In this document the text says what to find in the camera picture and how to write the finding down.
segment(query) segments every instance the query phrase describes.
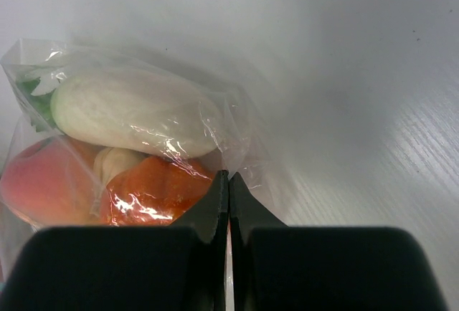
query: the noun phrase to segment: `clear plastic bag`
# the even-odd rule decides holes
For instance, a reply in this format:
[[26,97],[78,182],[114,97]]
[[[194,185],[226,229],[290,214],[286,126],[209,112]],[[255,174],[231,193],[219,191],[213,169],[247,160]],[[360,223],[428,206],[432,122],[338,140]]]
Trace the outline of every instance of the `clear plastic bag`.
[[1,65],[23,110],[0,197],[35,228],[167,225],[220,169],[260,186],[268,161],[244,92],[92,47],[19,40]]

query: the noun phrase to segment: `peach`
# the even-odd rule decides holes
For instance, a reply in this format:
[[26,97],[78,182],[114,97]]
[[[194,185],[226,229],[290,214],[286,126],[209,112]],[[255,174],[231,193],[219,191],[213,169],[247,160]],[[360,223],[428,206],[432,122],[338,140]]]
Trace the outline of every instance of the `peach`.
[[3,172],[0,195],[4,203],[36,225],[94,223],[90,209],[98,182],[92,169],[99,150],[65,136],[27,148]]

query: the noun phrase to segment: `orange pumpkin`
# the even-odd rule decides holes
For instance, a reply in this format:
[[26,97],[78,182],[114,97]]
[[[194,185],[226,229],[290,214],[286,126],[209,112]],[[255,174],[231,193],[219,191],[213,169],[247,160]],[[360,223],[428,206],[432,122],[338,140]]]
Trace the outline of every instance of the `orange pumpkin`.
[[168,162],[151,156],[107,185],[100,202],[110,225],[167,225],[209,189],[213,174],[196,160]]

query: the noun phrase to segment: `green leaf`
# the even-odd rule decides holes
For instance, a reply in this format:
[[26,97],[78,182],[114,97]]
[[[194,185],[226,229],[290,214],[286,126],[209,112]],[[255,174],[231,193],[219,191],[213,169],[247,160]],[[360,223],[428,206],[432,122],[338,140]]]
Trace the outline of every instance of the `green leaf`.
[[[52,118],[51,113],[51,97],[54,90],[43,95],[32,95],[39,84],[40,78],[35,78],[34,80],[27,80],[26,82],[18,82],[17,87],[29,101],[30,105],[43,117],[48,125],[51,128],[55,128],[56,123]],[[46,127],[43,126],[43,124],[41,124],[39,121],[36,121],[34,116],[31,116],[31,119],[32,125],[35,127],[37,132],[46,130]]]

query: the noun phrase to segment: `table surface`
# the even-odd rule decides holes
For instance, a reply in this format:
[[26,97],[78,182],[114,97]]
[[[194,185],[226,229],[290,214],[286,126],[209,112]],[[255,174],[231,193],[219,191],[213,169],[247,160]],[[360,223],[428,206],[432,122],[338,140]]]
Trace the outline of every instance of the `table surface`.
[[[289,224],[399,226],[459,309],[457,0],[2,0],[19,37],[99,44],[243,85],[273,156],[261,196]],[[0,75],[0,159],[19,108]]]

